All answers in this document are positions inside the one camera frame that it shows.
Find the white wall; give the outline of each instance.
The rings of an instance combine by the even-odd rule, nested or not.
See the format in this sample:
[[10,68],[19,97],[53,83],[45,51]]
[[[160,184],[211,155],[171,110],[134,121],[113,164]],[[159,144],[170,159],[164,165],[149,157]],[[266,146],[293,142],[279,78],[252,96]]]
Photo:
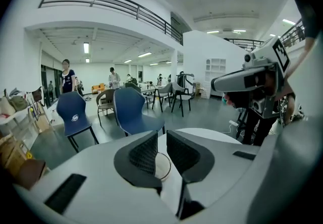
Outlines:
[[193,73],[195,81],[204,83],[206,59],[226,59],[226,74],[240,70],[246,51],[222,38],[200,31],[184,33],[184,72]]

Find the balcony railing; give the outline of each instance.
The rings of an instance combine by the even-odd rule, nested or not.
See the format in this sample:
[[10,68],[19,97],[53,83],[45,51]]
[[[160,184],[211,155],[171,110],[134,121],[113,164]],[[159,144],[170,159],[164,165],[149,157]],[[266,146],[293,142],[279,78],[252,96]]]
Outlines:
[[285,48],[291,47],[304,39],[304,27],[301,19],[280,37]]
[[256,47],[260,46],[263,41],[241,38],[229,38],[229,41],[235,45],[245,49],[247,52],[253,51]]
[[131,0],[41,0],[38,8],[64,5],[83,5],[97,8],[105,8],[125,13],[139,21],[161,30],[165,35],[183,45],[183,34],[176,30],[170,23]]

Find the white table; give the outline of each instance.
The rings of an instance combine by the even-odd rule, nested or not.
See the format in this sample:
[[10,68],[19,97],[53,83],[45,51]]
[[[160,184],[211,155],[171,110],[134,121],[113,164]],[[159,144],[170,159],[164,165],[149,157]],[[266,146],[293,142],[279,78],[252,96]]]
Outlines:
[[[241,144],[239,141],[237,141],[236,139],[226,134],[209,130],[209,129],[184,128],[184,129],[178,129],[178,131],[189,133],[189,134],[196,135],[210,140]],[[163,134],[158,138],[158,152],[161,152],[168,156],[166,141],[167,141],[166,134]],[[174,214],[176,214],[180,195],[181,195],[182,177],[178,173],[172,161],[171,161],[171,164],[172,164],[171,172],[168,178],[163,182],[163,190],[160,193],[160,197],[171,209],[171,211]]]

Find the chair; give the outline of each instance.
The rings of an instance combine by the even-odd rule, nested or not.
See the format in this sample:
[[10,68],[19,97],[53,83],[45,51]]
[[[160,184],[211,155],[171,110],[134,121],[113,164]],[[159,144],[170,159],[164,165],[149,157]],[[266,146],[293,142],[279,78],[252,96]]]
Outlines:
[[76,91],[63,93],[57,103],[57,113],[64,121],[64,135],[67,136],[76,152],[78,145],[73,136],[90,129],[95,143],[99,144],[93,129],[92,123],[85,114],[85,100]]
[[137,134],[146,131],[165,133],[165,121],[153,118],[142,113],[145,98],[134,88],[117,89],[114,94],[115,114],[120,128],[128,134]]
[[[99,116],[99,112],[103,112],[104,110],[106,110],[106,113],[107,113],[108,109],[111,109],[112,111],[114,111],[114,108],[113,108],[113,94],[114,94],[114,92],[115,92],[115,89],[108,89],[108,90],[105,90],[104,92],[101,92],[96,97],[97,117],[99,117],[101,127],[102,127],[102,125],[101,125],[101,119]],[[103,95],[105,95],[105,100],[107,103],[100,105],[99,102],[100,102],[100,99]]]
[[164,101],[164,97],[167,96],[168,103],[169,103],[169,105],[171,107],[170,93],[172,93],[172,83],[167,84],[162,89],[156,89],[155,90],[155,93],[153,95],[152,109],[153,109],[153,106],[155,105],[156,91],[158,93],[158,98],[159,98],[159,103],[160,103],[160,110],[161,110],[161,112],[163,112],[162,104],[163,104],[163,101]]
[[188,100],[189,109],[191,111],[191,102],[190,102],[190,99],[192,98],[192,96],[190,96],[188,94],[188,89],[182,88],[176,82],[173,82],[172,83],[172,89],[173,89],[173,94],[174,94],[174,101],[173,101],[172,112],[174,110],[174,106],[175,106],[176,99],[179,99],[180,100],[180,108],[182,109],[182,117],[184,117],[184,113],[183,113],[183,100]]
[[[136,84],[131,83],[131,82],[126,82],[125,86],[126,86],[126,88],[133,88],[133,89],[135,89],[136,91],[138,91],[141,94],[141,88],[139,88]],[[148,99],[153,98],[153,96],[144,95],[144,94],[141,94],[141,95],[146,99],[147,109],[148,109]]]

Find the staircase railing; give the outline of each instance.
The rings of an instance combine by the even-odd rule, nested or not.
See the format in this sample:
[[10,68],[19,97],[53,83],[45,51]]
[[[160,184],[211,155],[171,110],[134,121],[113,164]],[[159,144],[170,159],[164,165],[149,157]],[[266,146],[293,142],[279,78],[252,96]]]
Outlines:
[[64,5],[85,5],[125,13],[136,20],[144,21],[161,30],[165,35],[183,45],[182,33],[154,12],[131,0],[41,0],[38,8]]

